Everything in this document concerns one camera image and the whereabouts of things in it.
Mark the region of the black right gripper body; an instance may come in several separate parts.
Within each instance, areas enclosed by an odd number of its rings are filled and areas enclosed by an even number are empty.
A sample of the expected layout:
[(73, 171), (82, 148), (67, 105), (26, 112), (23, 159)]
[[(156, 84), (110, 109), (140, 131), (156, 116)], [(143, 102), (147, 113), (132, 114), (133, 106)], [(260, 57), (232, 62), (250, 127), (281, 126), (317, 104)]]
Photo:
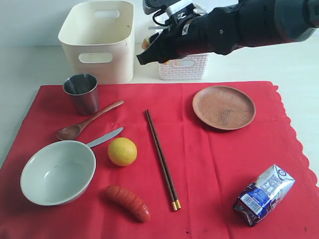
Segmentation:
[(156, 60), (180, 59), (192, 54), (214, 52), (210, 42), (214, 24), (212, 12), (205, 15), (179, 12), (169, 16), (169, 30), (164, 30), (156, 40)]

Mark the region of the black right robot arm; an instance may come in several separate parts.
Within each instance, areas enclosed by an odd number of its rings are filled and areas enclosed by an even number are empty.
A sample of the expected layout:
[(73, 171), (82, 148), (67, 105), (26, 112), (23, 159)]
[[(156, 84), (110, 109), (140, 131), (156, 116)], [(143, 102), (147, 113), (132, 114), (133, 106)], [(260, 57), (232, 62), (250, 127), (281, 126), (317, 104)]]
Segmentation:
[(190, 0), (146, 0), (145, 14), (166, 13), (162, 31), (137, 56), (140, 64), (164, 63), (188, 55), (228, 55), (243, 47), (307, 40), (319, 26), (316, 0), (240, 0), (206, 12)]

